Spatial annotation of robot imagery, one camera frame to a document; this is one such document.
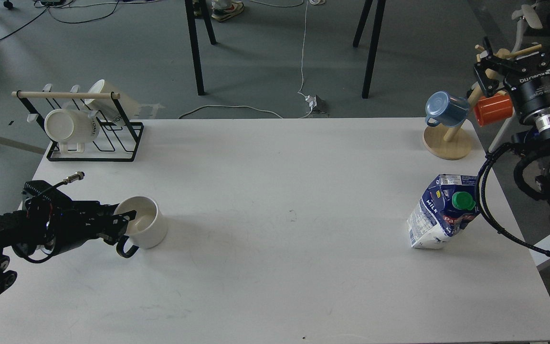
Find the orange cup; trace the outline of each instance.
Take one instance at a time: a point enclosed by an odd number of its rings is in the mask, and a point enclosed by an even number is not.
[[[481,97],[474,107],[474,115],[480,126],[486,126],[513,115],[513,102],[508,94]]]

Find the black mug handle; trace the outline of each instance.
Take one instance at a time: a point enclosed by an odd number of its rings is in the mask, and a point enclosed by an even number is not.
[[[120,255],[120,257],[123,258],[130,258],[132,257],[139,248],[135,245],[131,246],[131,248],[128,249],[128,251],[124,252],[124,244],[127,243],[128,236],[123,235],[120,238],[120,241],[118,241],[118,244],[116,244],[116,252]]]

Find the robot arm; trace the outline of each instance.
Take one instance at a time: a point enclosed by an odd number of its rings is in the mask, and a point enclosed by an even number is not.
[[[547,22],[550,29],[550,15]],[[521,157],[513,171],[515,183],[519,189],[534,200],[546,200],[550,205],[550,46],[539,52],[520,56],[515,61],[510,61],[493,54],[487,37],[483,43],[485,51],[480,55],[480,61],[474,65],[474,74],[479,87],[486,97],[493,96],[500,90],[500,81],[488,78],[486,71],[491,69],[502,75],[504,77],[502,85],[511,98],[517,120],[520,124],[530,128],[513,135],[511,142],[500,146],[495,150],[495,154],[487,155],[487,161],[479,176],[485,175],[482,179],[482,183],[484,183],[495,160],[505,151],[513,150]],[[526,183],[523,173],[534,161],[539,161],[540,165],[545,159],[549,159],[549,161],[541,166],[541,175],[535,178],[538,189],[535,189]],[[480,208],[486,220],[499,233],[509,237],[509,233],[491,217],[484,199],[484,187],[480,187],[478,184],[477,195],[483,199],[480,201],[482,204]],[[550,252],[531,246],[522,240],[512,236],[509,239],[550,256]]]
[[[55,255],[67,252],[90,239],[101,238],[113,246],[134,220],[136,211],[114,215],[117,204],[98,201],[73,201],[56,188],[84,177],[78,172],[54,186],[44,181],[25,183],[24,210],[0,215],[0,294],[11,287],[17,277],[6,271],[10,258],[3,254],[11,247],[19,257],[31,263],[43,263]],[[31,258],[36,250],[45,258]]]

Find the wooden mug stand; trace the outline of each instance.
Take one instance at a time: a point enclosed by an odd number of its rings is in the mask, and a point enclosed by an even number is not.
[[[481,46],[476,46],[476,49],[484,50]],[[532,46],[519,52],[512,53],[506,49],[500,49],[496,53],[497,57],[508,59],[523,54],[537,52],[541,49],[541,45]],[[476,55],[476,60],[480,62],[480,57]],[[497,72],[491,69],[487,70],[488,78],[495,78]],[[468,97],[470,108],[474,108],[478,99],[481,97],[482,91],[480,87],[475,87],[471,95]],[[441,124],[436,127],[426,127],[423,131],[423,144],[430,151],[441,159],[458,160],[467,156],[472,148],[471,137],[462,128],[463,122],[456,127],[447,128]]]

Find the blue plastic cup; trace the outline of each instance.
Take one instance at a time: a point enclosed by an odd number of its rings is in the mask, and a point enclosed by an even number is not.
[[[470,104],[466,98],[455,97],[445,91],[434,93],[426,102],[426,124],[436,127],[457,127],[468,116]]]

